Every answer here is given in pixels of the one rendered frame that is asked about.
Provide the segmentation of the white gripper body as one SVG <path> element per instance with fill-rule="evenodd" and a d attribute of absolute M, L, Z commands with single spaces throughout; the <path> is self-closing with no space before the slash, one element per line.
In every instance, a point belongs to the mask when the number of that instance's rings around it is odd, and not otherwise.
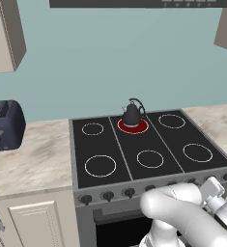
<path fill-rule="evenodd" d="M 201 185 L 200 192 L 202 195 L 202 207 L 220 208 L 225 203 L 222 198 L 225 189 L 215 177 L 209 177 Z"/>

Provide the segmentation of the black kettle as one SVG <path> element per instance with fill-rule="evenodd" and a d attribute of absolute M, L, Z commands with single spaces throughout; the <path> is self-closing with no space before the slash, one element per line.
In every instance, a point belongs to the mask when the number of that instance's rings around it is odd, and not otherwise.
<path fill-rule="evenodd" d="M 129 99 L 129 105 L 122 107 L 124 114 L 122 120 L 125 126 L 135 127 L 140 124 L 141 116 L 146 114 L 144 105 L 136 98 Z"/>

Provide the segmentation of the grey oven door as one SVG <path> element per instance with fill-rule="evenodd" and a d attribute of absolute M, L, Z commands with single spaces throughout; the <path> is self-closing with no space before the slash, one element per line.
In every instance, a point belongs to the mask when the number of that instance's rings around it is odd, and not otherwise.
<path fill-rule="evenodd" d="M 97 247 L 138 246 L 152 226 L 152 219 L 145 217 L 139 209 L 110 214 L 96 209 L 93 217 Z"/>

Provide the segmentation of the beige base cupboard door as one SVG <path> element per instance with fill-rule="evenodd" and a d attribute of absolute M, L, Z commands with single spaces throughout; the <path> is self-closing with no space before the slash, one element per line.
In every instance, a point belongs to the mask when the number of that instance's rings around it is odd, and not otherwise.
<path fill-rule="evenodd" d="M 0 247 L 79 247 L 70 190 L 0 197 Z"/>

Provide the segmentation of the dark grey range hood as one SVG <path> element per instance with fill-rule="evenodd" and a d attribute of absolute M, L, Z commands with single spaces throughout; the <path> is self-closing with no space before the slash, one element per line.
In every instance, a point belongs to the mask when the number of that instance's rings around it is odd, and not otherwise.
<path fill-rule="evenodd" d="M 49 0 L 51 8 L 227 8 L 227 0 Z"/>

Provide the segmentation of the dark blue toaster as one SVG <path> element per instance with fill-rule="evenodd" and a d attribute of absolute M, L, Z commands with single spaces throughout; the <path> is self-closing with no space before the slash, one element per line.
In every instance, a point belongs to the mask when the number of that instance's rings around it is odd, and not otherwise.
<path fill-rule="evenodd" d="M 12 99 L 0 100 L 0 151 L 21 146 L 26 122 L 20 104 Z"/>

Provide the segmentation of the black stove with grey frame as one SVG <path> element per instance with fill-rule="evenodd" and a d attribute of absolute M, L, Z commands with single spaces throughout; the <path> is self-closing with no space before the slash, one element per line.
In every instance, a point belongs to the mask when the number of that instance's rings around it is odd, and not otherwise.
<path fill-rule="evenodd" d="M 147 185 L 215 177 L 227 189 L 227 154 L 184 110 L 150 112 L 131 130 L 121 116 L 70 120 L 72 186 L 80 247 L 97 247 L 93 211 L 140 210 Z M 133 188 L 130 199 L 124 190 Z M 112 191 L 107 202 L 102 193 Z M 91 195 L 85 206 L 83 195 Z"/>

